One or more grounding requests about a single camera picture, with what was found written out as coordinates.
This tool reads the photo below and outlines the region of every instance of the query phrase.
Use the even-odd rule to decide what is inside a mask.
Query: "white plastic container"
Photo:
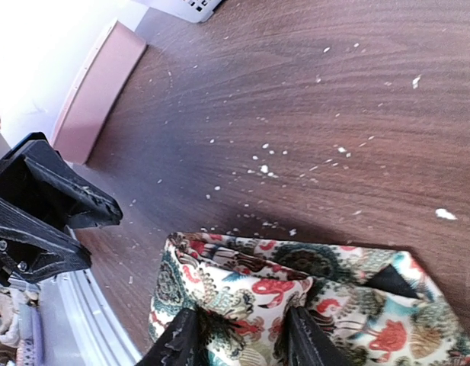
[[[149,8],[174,15],[190,23],[202,23],[211,18],[222,0],[135,0]]]

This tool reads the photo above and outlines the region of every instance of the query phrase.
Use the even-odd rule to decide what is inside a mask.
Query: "floral fabric bag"
[[[149,333],[141,365],[470,362],[470,338],[410,253],[355,246],[172,234]]]

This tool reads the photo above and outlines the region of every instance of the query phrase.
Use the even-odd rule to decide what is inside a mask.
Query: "wooden floor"
[[[139,32],[77,171],[125,213],[80,239],[142,351],[165,237],[201,228],[409,249],[470,334],[470,0],[227,0]]]

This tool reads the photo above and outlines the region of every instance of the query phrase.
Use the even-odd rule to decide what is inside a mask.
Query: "patterned fabric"
[[[34,366],[34,343],[31,340],[21,340],[16,354],[16,366]]]
[[[415,297],[366,285],[388,266]],[[210,365],[283,365],[281,332],[292,306],[306,307],[355,366],[470,361],[470,339],[408,252],[354,246],[173,234],[149,332],[156,341],[182,308],[199,309]]]

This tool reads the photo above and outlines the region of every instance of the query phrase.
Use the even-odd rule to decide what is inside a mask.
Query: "red flamingo print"
[[[276,240],[271,240],[266,244],[260,245],[260,249],[262,250],[271,250],[277,244]]]
[[[222,241],[222,235],[219,235],[219,234],[210,234],[209,237],[211,238],[211,240],[215,240],[215,241]]]
[[[201,255],[204,252],[205,246],[206,246],[205,242],[195,242],[195,241],[190,242],[190,247]]]
[[[282,303],[284,293],[293,287],[294,283],[291,281],[277,281],[264,278],[263,280],[256,282],[251,287],[251,290],[260,295],[276,295],[270,303],[260,305],[260,307],[270,309],[272,307],[278,307]]]
[[[316,311],[320,314],[324,314],[325,311],[330,307],[341,307],[340,303],[336,299],[326,299],[320,302],[320,304],[316,307]]]
[[[377,332],[370,328],[363,330],[366,334],[376,337],[376,339],[370,342],[369,348],[374,351],[385,352],[383,356],[374,360],[374,362],[377,363],[387,362],[390,359],[392,352],[402,349],[408,339],[404,325],[401,322],[387,320],[385,324],[386,327],[381,332]]]
[[[344,250],[345,252],[351,252],[352,250],[357,249],[357,246],[340,246],[341,250]]]
[[[235,331],[240,336],[250,336],[252,342],[256,342],[260,339],[261,333],[264,329],[264,319],[257,316],[253,322],[249,323],[246,320],[239,320],[234,322]]]
[[[190,273],[190,268],[188,265],[183,265],[182,266],[182,271],[184,271],[184,274],[186,275],[187,279],[192,282],[193,284],[198,284],[201,282],[199,278],[195,278],[191,273]]]

